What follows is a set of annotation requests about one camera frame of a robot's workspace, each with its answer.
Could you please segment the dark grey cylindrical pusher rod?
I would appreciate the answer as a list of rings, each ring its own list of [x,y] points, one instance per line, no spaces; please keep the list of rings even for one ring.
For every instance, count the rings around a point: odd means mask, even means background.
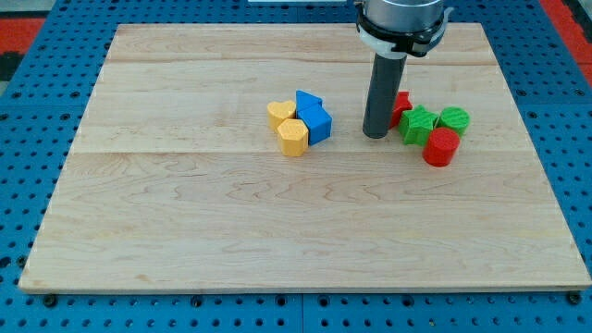
[[[371,139],[381,139],[389,132],[405,63],[406,56],[388,59],[375,54],[363,122],[363,133]]]

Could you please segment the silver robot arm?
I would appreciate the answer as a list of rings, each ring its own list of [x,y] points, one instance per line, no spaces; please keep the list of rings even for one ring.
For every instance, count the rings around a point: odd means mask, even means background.
[[[356,30],[374,52],[363,133],[389,131],[408,56],[424,57],[442,40],[453,9],[443,0],[365,0],[356,5]]]

